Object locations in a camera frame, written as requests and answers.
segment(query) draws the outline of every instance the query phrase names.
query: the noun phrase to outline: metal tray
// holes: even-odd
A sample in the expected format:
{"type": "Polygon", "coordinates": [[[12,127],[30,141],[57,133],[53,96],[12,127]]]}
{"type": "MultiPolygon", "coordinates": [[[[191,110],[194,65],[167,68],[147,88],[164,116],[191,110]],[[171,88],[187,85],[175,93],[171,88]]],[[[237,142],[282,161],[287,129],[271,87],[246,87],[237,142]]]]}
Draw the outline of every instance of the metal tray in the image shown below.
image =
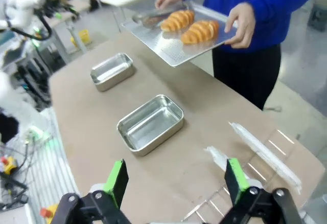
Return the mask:
{"type": "Polygon", "coordinates": [[[91,78],[97,89],[106,91],[135,72],[133,61],[127,54],[119,53],[96,65],[91,70],[91,78]]]}
{"type": "Polygon", "coordinates": [[[133,22],[132,20],[123,23],[122,26],[130,31],[135,37],[142,41],[172,67],[183,64],[200,54],[224,44],[227,39],[235,35],[237,29],[236,23],[234,23],[230,32],[224,32],[225,23],[227,21],[226,15],[220,14],[193,2],[187,3],[189,8],[195,12],[194,21],[217,20],[219,22],[219,33],[216,40],[202,42],[199,44],[184,45],[181,42],[180,37],[187,29],[169,33],[161,30],[160,23],[155,25],[152,29],[148,29],[143,25],[133,22]]]}
{"type": "Polygon", "coordinates": [[[121,119],[117,125],[128,148],[144,156],[179,131],[184,113],[170,98],[158,95],[121,119]]]}

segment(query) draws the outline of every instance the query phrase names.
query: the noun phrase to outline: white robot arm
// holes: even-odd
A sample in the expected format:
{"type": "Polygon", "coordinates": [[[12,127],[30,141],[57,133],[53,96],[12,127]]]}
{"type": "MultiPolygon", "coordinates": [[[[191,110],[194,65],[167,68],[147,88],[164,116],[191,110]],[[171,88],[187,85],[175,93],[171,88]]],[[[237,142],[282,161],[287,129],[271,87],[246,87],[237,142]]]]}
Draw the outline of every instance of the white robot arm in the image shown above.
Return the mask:
{"type": "Polygon", "coordinates": [[[34,10],[40,8],[44,0],[7,0],[4,13],[5,20],[0,20],[0,29],[25,29],[32,23],[34,10]]]}

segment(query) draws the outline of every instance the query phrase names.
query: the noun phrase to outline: person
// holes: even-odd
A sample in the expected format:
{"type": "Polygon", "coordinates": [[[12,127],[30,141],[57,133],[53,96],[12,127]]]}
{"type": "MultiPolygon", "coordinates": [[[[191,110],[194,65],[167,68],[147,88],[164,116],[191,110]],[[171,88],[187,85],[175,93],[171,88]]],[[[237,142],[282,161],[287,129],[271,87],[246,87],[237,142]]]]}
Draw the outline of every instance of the person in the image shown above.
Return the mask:
{"type": "MultiPolygon", "coordinates": [[[[179,1],[157,0],[155,6],[179,1]]],[[[291,13],[306,1],[204,0],[205,7],[228,15],[225,32],[238,22],[235,36],[212,51],[214,77],[262,110],[278,78],[291,13]]]]}

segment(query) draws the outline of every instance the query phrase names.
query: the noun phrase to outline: person's left hand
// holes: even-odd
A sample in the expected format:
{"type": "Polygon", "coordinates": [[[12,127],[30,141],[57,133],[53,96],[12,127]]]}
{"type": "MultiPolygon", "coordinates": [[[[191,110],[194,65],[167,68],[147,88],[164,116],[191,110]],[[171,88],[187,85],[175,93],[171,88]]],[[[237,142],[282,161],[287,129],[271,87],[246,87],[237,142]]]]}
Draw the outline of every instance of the person's left hand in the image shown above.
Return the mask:
{"type": "Polygon", "coordinates": [[[252,6],[249,3],[240,3],[234,7],[228,16],[225,26],[225,32],[229,32],[234,21],[237,20],[239,27],[236,34],[231,39],[228,39],[225,44],[231,45],[233,49],[245,49],[250,46],[254,27],[255,16],[252,6]]]}

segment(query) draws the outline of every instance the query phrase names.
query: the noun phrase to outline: croissant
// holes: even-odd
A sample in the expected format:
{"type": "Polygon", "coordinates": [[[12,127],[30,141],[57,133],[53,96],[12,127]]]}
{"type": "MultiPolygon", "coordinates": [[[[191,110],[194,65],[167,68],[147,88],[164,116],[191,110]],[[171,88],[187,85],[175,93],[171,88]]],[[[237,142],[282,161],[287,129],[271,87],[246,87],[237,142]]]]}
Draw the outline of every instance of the croissant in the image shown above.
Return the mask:
{"type": "Polygon", "coordinates": [[[193,23],[194,12],[190,10],[173,12],[160,27],[165,32],[178,31],[193,23]]]}
{"type": "Polygon", "coordinates": [[[184,44],[195,44],[209,41],[218,36],[219,24],[217,21],[197,21],[182,34],[181,41],[184,44]]]}

